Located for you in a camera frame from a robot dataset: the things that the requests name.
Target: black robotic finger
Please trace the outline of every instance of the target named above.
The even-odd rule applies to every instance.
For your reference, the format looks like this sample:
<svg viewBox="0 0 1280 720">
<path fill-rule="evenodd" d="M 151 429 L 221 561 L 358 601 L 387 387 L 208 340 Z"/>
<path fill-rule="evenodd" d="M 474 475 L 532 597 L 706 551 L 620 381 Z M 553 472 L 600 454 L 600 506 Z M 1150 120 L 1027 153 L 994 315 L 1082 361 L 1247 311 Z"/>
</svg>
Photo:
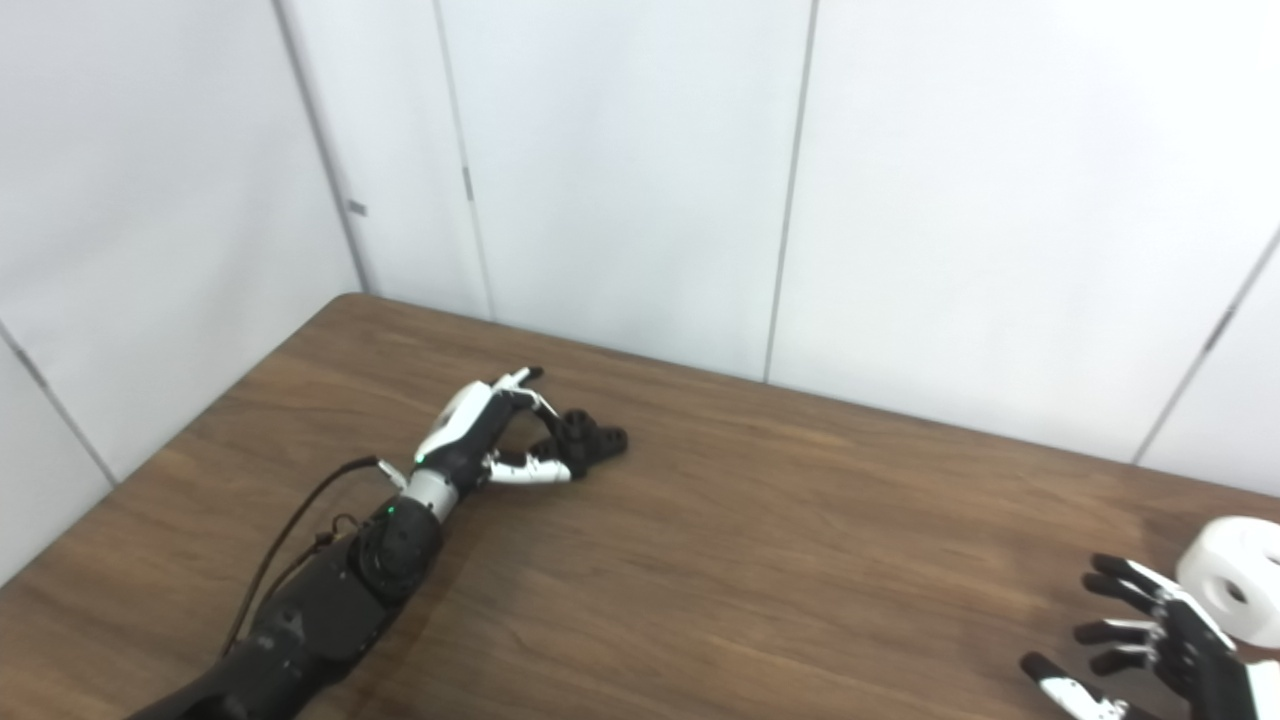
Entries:
<svg viewBox="0 0 1280 720">
<path fill-rule="evenodd" d="M 1053 662 L 1038 652 L 1028 652 L 1023 656 L 1018 665 L 1023 669 L 1023 673 L 1027 673 L 1028 678 L 1036 680 L 1037 683 L 1051 680 L 1053 678 L 1071 679 L 1071 676 L 1066 674 L 1066 670 L 1064 670 L 1057 662 Z M 1103 697 L 1102 691 L 1098 688 L 1084 683 L 1080 683 L 1080 685 L 1084 687 L 1096 700 Z"/>
<path fill-rule="evenodd" d="M 1080 644 L 1130 643 L 1146 644 L 1160 625 L 1149 620 L 1097 620 L 1078 625 L 1073 632 Z"/>
<path fill-rule="evenodd" d="M 1142 670 L 1156 662 L 1156 652 L 1147 646 L 1124 644 L 1114 647 L 1089 660 L 1089 670 L 1105 678 L 1121 670 Z"/>
<path fill-rule="evenodd" d="M 1128 580 L 1097 573 L 1087 573 L 1080 580 L 1084 589 L 1103 597 L 1123 600 L 1144 615 L 1151 615 L 1151 611 L 1156 609 L 1156 600 Z"/>
<path fill-rule="evenodd" d="M 1094 553 L 1092 565 L 1098 573 L 1129 583 L 1152 597 L 1158 596 L 1160 591 L 1178 587 L 1172 580 L 1151 568 L 1115 555 Z"/>
</svg>

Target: white cylindrical object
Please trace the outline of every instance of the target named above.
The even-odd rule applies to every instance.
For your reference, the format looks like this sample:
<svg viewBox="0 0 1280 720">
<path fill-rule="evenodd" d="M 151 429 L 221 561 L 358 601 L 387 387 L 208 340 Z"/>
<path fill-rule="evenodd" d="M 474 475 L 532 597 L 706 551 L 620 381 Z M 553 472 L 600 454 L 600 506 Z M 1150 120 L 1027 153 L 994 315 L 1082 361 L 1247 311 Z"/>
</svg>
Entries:
<svg viewBox="0 0 1280 720">
<path fill-rule="evenodd" d="M 1280 525 L 1213 520 L 1178 561 L 1178 582 L 1226 634 L 1280 647 Z"/>
</svg>

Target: black cable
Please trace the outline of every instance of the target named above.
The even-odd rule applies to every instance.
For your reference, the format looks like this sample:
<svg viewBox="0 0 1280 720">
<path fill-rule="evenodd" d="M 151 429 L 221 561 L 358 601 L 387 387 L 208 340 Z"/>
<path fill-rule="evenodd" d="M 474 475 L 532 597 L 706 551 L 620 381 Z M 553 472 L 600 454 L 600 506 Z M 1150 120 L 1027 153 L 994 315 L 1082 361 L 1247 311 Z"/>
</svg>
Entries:
<svg viewBox="0 0 1280 720">
<path fill-rule="evenodd" d="M 253 571 L 253 579 L 250 580 L 248 588 L 244 591 L 244 600 L 241 601 L 239 610 L 236 611 L 236 620 L 232 621 L 232 628 L 227 633 L 227 641 L 223 642 L 223 650 L 218 653 L 219 657 L 225 657 L 227 653 L 230 652 L 232 646 L 236 644 L 236 637 L 239 635 L 241 625 L 244 624 L 244 618 L 248 615 L 248 607 L 253 603 L 253 596 L 257 593 L 257 587 L 262 584 L 262 577 L 266 575 L 266 569 L 271 565 L 271 560 L 275 557 L 275 553 L 279 552 L 280 546 L 284 544 L 284 539 L 289 536 L 289 532 L 293 530 L 293 525 L 297 525 L 298 520 L 302 519 L 302 514 L 306 512 L 307 509 L 311 507 L 311 503 L 320 497 L 320 493 L 332 486 L 338 478 L 355 470 L 376 466 L 378 457 L 374 455 L 352 460 L 351 462 L 344 462 L 340 468 L 330 473 L 329 477 L 320 480 L 311 493 L 307 495 L 306 500 L 302 501 L 302 505 L 293 511 L 289 521 L 284 524 L 284 528 L 280 529 L 280 534 L 275 536 L 275 539 L 271 542 L 271 547 L 266 550 L 266 555 L 262 556 L 262 561 L 259 564 L 257 570 Z"/>
</svg>

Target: brown table surface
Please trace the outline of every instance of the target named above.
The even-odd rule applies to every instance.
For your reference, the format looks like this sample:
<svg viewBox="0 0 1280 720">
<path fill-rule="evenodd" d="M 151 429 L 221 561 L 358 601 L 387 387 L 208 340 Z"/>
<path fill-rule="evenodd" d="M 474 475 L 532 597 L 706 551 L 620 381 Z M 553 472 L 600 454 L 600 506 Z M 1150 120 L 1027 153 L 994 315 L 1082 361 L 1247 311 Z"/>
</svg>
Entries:
<svg viewBox="0 0 1280 720">
<path fill-rule="evenodd" d="M 0 589 L 0 717 L 119 717 L 189 680 L 320 477 L 370 452 L 406 466 L 458 387 L 532 364 L 630 452 L 472 496 L 424 591 L 303 717 L 1061 720 L 1018 659 L 1084 670 L 1071 626 L 1132 615 L 1080 589 L 1091 552 L 1167 571 L 1215 516 L 1280 518 L 1277 498 L 344 296 Z M 389 491 L 338 487 L 282 559 Z M 1185 716 L 1149 676 L 1106 684 Z"/>
</svg>

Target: black object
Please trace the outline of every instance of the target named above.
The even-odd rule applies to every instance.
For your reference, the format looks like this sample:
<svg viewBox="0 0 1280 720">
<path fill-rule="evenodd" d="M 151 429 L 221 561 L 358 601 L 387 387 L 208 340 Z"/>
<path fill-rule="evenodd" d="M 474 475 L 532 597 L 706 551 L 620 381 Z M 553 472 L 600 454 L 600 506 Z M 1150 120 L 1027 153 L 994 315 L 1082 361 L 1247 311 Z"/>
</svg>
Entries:
<svg viewBox="0 0 1280 720">
<path fill-rule="evenodd" d="M 302 503 L 298 505 L 298 509 L 293 511 L 293 515 L 291 515 L 288 521 L 284 523 L 284 527 L 280 528 L 280 533 L 275 536 L 274 541 L 271 541 L 271 547 L 266 550 L 266 553 L 262 556 L 262 561 L 259 562 L 257 570 L 253 571 L 253 579 L 250 580 L 248 588 L 244 589 L 244 598 L 241 601 L 239 610 L 236 611 L 236 619 L 232 621 L 232 628 L 227 633 L 227 639 L 223 642 L 223 650 L 218 655 L 225 657 L 227 653 L 230 652 L 232 644 L 236 643 L 236 635 L 239 634 L 241 625 L 244 624 L 244 616 L 248 615 L 248 609 L 253 603 L 253 596 L 257 593 L 257 588 L 262 583 L 262 577 L 266 575 L 266 569 L 270 568 L 271 560 L 275 559 L 275 553 L 280 551 L 280 546 L 284 544 L 284 539 L 289 537 L 289 533 L 293 530 L 293 527 L 298 524 L 298 520 L 301 520 L 302 515 L 307 511 L 308 507 L 311 507 L 311 503 L 315 502 L 316 498 L 320 497 L 320 493 L 323 493 L 329 486 L 332 486 L 338 478 L 342 478 L 343 475 L 353 473 L 356 470 L 362 470 L 365 468 L 376 468 L 376 466 L 378 466 L 378 457 L 367 455 L 365 457 L 352 460 L 351 462 L 344 462 L 340 468 L 330 473 L 325 479 L 316 483 L 316 487 L 311 489 L 306 500 L 303 500 Z"/>
<path fill-rule="evenodd" d="M 1143 615 L 1151 615 L 1151 611 L 1156 609 L 1155 598 L 1110 575 L 1088 573 L 1080 578 L 1080 584 L 1093 594 L 1121 600 Z"/>
<path fill-rule="evenodd" d="M 573 479 L 585 477 L 591 465 L 627 450 L 626 430 L 602 428 L 585 410 L 570 410 L 548 428 L 550 437 L 534 443 L 529 454 L 540 460 L 559 460 L 573 473 Z"/>
<path fill-rule="evenodd" d="M 1112 642 L 1142 644 L 1147 642 L 1148 630 L 1137 623 L 1121 625 L 1107 620 L 1097 620 L 1076 626 L 1071 634 L 1075 637 L 1075 642 L 1080 644 Z"/>
<path fill-rule="evenodd" d="M 347 676 L 426 579 L 440 551 L 440 524 L 417 509 L 413 501 L 384 505 L 355 536 L 320 551 L 207 673 L 129 720 L 297 715 Z"/>
</svg>

